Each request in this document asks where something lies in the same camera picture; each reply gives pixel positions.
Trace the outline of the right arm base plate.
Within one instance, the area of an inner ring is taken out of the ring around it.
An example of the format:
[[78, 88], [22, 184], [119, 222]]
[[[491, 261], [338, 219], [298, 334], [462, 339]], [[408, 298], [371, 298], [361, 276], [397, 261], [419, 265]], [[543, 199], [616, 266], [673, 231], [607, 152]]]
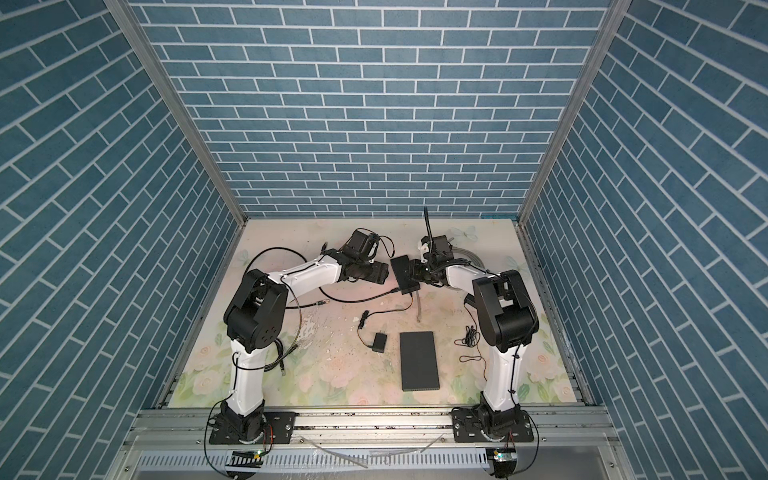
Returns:
[[533, 424], [527, 411], [516, 406], [492, 411], [485, 405], [454, 407], [450, 411], [456, 443], [533, 442]]

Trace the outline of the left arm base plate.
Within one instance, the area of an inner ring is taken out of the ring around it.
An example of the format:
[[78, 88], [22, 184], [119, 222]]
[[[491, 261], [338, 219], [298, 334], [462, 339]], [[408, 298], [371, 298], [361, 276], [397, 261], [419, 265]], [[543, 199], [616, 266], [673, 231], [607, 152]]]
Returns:
[[213, 445], [289, 444], [297, 414], [291, 411], [254, 411], [240, 416], [226, 411], [209, 422], [208, 441]]

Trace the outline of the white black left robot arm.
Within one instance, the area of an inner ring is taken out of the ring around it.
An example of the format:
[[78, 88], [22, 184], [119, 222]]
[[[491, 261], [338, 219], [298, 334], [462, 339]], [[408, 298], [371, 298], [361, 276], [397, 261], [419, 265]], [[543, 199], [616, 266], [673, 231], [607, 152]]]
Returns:
[[282, 331], [288, 303], [301, 310], [301, 296], [344, 281], [384, 284], [389, 270], [376, 259], [380, 248], [394, 255], [389, 237], [358, 228], [341, 247], [324, 248], [318, 257], [294, 267], [263, 272], [253, 263], [247, 265], [223, 316], [233, 352], [229, 410], [246, 417], [263, 405], [263, 374], [284, 358], [280, 354], [267, 362], [267, 349]]

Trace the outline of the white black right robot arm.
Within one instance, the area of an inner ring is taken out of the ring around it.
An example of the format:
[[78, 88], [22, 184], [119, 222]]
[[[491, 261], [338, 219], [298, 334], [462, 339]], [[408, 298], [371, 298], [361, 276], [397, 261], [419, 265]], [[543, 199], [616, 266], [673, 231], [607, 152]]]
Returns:
[[522, 357], [540, 326], [521, 274], [516, 270], [493, 273], [456, 257], [444, 235], [423, 237], [419, 251], [421, 258], [409, 267], [411, 277], [465, 292], [490, 348], [487, 382], [476, 408], [478, 417], [493, 425], [512, 420], [521, 411], [518, 389]]

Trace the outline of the black power adapter with cord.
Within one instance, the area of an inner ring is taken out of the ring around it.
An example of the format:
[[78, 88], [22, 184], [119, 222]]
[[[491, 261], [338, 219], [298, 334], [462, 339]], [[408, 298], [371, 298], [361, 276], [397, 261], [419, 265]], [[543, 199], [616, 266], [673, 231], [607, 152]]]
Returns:
[[370, 342], [366, 342], [362, 338], [361, 331], [366, 325], [366, 322], [373, 316], [376, 315], [388, 315], [388, 314], [394, 314], [394, 313], [402, 313], [408, 311], [414, 304], [415, 299], [412, 294], [409, 295], [410, 301], [406, 306], [402, 307], [396, 307], [396, 308], [390, 308], [386, 310], [380, 310], [380, 311], [370, 311], [365, 310], [362, 315], [360, 316], [358, 325], [357, 325], [357, 337], [360, 340], [360, 342], [368, 349], [370, 349], [373, 352], [376, 353], [383, 353], [386, 348], [387, 343], [387, 334], [383, 332], [376, 332], [374, 335], [374, 338]]

